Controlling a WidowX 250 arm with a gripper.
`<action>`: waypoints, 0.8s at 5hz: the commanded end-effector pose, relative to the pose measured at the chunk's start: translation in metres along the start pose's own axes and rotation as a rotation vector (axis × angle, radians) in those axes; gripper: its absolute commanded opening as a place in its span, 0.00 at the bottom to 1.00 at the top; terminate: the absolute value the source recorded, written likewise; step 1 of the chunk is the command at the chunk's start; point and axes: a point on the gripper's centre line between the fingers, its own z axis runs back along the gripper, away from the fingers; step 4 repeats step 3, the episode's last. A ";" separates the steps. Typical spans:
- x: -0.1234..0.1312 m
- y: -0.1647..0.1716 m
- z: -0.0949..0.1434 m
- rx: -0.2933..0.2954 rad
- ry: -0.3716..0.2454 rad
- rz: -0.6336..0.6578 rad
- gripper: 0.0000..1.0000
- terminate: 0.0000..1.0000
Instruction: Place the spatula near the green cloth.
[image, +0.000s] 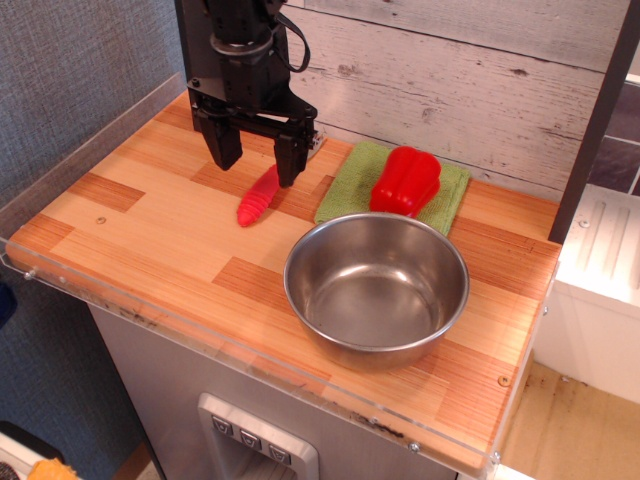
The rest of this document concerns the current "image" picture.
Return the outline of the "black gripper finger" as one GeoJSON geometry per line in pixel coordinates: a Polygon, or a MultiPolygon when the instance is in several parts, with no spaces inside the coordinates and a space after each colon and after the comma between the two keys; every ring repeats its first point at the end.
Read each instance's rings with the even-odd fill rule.
{"type": "Polygon", "coordinates": [[[228,171],[243,154],[240,132],[231,124],[230,115],[199,107],[195,118],[215,164],[228,171]]]}
{"type": "Polygon", "coordinates": [[[314,147],[314,132],[309,135],[279,133],[274,141],[274,154],[279,185],[291,187],[296,178],[306,168],[310,151],[314,147]]]}

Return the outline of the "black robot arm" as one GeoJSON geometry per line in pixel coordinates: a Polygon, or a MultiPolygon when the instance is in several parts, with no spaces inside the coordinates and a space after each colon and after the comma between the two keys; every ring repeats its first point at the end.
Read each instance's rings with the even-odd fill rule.
{"type": "Polygon", "coordinates": [[[299,66],[289,33],[300,29],[280,1],[178,1],[175,4],[194,128],[222,170],[243,155],[240,134],[274,142],[279,184],[292,186],[314,145],[317,110],[290,88],[299,66]]]}

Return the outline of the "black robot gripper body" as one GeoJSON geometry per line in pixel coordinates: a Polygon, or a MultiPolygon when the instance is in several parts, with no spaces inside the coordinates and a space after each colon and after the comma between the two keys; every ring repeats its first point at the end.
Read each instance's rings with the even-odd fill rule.
{"type": "Polygon", "coordinates": [[[188,81],[193,113],[203,107],[227,112],[239,130],[275,139],[283,132],[314,132],[315,109],[290,88],[291,74],[287,33],[271,29],[248,44],[224,44],[210,38],[205,66],[188,81]]]}

